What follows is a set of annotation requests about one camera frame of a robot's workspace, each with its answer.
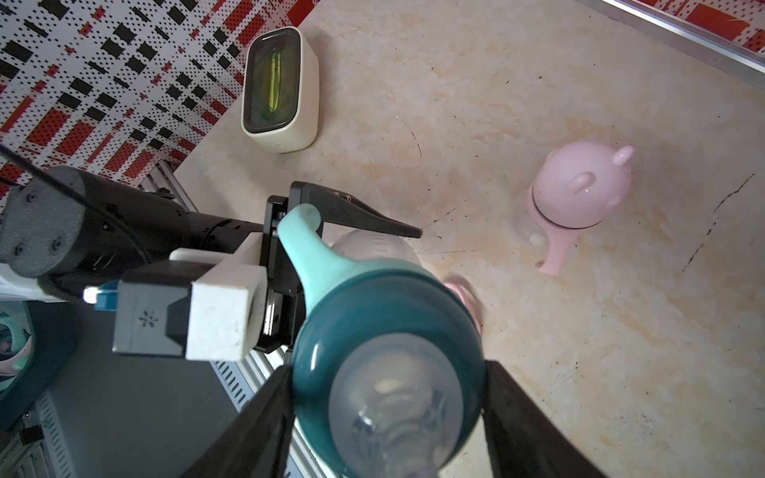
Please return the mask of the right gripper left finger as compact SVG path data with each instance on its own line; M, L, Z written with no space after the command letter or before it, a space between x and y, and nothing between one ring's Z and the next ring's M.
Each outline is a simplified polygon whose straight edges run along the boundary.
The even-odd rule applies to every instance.
M293 369L274 370L184 477L283 477L295 422Z

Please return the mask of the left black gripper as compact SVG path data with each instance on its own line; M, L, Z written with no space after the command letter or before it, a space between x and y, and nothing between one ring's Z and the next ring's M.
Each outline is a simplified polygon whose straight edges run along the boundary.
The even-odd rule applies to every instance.
M266 268L267 289L264 322L256 344L258 352L270 353L282 346L293 348L306 320L302 284L278 237L283 217L300 204L315 206L324 224L368 230L404 238L422 238L422 229L388 218L350 193L315 183L294 181L288 197L268 198L263 223L260 265Z

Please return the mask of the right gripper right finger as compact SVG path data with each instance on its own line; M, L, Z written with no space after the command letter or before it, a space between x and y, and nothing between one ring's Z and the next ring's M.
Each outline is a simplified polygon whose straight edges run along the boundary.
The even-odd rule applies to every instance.
M486 363L483 423L495 477L602 477L509 372Z

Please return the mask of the clear baby bottle bottom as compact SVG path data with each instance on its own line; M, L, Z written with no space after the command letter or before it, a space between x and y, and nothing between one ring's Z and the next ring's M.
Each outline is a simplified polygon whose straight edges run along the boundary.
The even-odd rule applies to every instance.
M404 239L375 231L353 230L340 237L332 249L354 260L396 259L420 265L414 249Z

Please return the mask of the pink pig cap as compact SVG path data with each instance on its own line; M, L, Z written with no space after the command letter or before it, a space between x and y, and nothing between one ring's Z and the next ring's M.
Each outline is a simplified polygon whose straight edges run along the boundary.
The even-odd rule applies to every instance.
M626 199L636 150L575 141L549 154L532 185L536 208L550 222L585 229L608 218Z

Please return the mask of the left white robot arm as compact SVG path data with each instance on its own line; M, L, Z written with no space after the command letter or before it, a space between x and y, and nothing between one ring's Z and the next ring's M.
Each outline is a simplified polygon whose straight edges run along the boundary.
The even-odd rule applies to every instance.
M170 196L73 167L27 169L1 215L1 261L48 294L116 315L113 349L130 356L242 360L295 342L305 317L300 279L278 237L301 204L321 224L418 238L358 198L294 182L269 197L262 223L188 211Z

